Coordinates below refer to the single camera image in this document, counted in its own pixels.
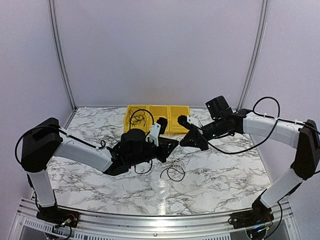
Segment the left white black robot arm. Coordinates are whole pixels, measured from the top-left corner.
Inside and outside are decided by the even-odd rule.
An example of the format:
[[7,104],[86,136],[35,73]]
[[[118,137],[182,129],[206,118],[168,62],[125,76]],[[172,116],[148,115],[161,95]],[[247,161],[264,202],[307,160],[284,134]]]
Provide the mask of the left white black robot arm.
[[51,223],[74,224],[79,213],[58,207],[52,189],[47,165],[52,157],[61,157],[90,166],[105,175],[119,176],[131,167],[157,159],[165,163],[179,142],[162,137],[167,119],[161,117],[151,126],[149,133],[133,128],[123,133],[120,141],[109,147],[104,140],[93,145],[69,134],[56,118],[48,118],[26,131],[16,145],[22,146],[16,161],[26,171],[27,179],[36,194],[37,218]]

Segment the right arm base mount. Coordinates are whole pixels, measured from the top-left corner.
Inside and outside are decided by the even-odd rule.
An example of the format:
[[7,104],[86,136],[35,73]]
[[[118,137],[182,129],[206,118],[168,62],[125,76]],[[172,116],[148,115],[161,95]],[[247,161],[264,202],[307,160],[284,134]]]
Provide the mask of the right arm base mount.
[[258,209],[251,209],[232,213],[227,222],[234,229],[240,229],[272,222],[273,220],[274,215],[270,210],[262,212]]

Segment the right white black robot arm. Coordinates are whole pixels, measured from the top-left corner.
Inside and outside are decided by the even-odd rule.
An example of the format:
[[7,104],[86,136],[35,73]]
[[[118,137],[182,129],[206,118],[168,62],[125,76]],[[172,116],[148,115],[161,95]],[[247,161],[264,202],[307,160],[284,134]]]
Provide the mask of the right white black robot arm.
[[256,144],[257,147],[267,140],[274,140],[296,150],[294,161],[288,170],[258,196],[251,205],[252,209],[233,213],[230,217],[235,228],[273,220],[272,206],[294,193],[304,181],[318,173],[316,168],[320,161],[320,132],[316,123],[310,119],[305,122],[282,119],[279,114],[273,117],[258,113],[255,109],[233,111],[222,95],[208,101],[206,107],[212,119],[206,125],[192,116],[178,117],[178,123],[188,129],[180,146],[206,151],[213,146],[211,140],[234,134],[248,134],[264,138]]

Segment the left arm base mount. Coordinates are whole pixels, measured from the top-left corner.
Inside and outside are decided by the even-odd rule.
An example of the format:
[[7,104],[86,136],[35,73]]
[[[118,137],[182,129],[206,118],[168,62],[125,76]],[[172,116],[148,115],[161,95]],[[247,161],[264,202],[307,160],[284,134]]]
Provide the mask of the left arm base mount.
[[36,214],[36,218],[53,223],[55,225],[60,226],[63,222],[70,219],[70,223],[66,223],[65,225],[68,227],[76,228],[79,222],[80,213],[78,211],[60,209],[59,213],[47,213],[43,215],[39,211]]

